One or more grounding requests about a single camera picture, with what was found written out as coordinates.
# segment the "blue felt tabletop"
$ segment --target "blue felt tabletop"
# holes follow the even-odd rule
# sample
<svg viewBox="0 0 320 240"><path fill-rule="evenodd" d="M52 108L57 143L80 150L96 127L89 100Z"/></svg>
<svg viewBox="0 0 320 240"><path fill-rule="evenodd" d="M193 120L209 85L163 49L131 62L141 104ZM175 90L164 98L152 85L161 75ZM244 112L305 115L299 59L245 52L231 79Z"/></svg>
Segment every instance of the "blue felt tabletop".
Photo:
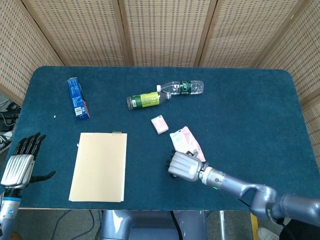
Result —
<svg viewBox="0 0 320 240"><path fill-rule="evenodd" d="M82 85L90 119L75 117L67 86L71 77L78 77ZM128 110L128 96L153 92L157 84L192 80L204 82L203 94L173 96L159 106ZM158 115L169 126L161 135L151 123ZM213 168L269 185L279 195L320 197L320 176L304 117L292 77L284 70L44 66L32 76L8 156L20 139L41 132L47 137L33 174L53 170L56 174L23 190L21 206L245 209L237 199L200 181L169 177L165 168L173 149L169 133L184 126L189 127ZM68 200L81 132L127 133L124 202Z"/></svg>

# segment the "floor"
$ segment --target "floor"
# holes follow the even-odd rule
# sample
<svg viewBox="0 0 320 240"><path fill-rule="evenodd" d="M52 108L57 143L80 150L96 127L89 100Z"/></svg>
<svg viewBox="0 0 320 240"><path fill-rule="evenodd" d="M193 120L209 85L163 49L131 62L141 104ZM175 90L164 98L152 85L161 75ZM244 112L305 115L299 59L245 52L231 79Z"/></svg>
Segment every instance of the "floor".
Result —
<svg viewBox="0 0 320 240"><path fill-rule="evenodd" d="M6 97L0 94L0 102ZM8 150L0 155L0 170L6 160ZM92 210L93 219L88 210L72 210L68 212L56 227L58 219L66 210L20 210L13 226L13 231L19 233L23 240L71 240L79 234L92 228L78 240L94 240L100 226L97 210ZM224 211L224 232L226 240L253 240L250 213L247 211ZM259 227L265 227L280 234L282 227L269 221L258 220ZM208 240L222 240L219 211L212 212L207 218ZM148 240L166 239L157 234Z"/></svg>

